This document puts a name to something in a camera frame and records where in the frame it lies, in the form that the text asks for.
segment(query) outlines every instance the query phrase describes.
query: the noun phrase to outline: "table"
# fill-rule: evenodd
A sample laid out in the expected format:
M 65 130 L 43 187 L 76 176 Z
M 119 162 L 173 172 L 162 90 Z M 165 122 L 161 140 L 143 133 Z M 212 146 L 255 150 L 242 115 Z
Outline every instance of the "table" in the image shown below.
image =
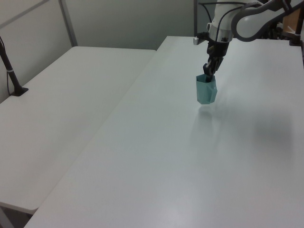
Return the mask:
M 206 48 L 166 38 L 26 228 L 302 227 L 301 49 L 233 40 L 200 105 Z
M 0 104 L 0 206 L 33 214 L 154 53 L 74 47 Z

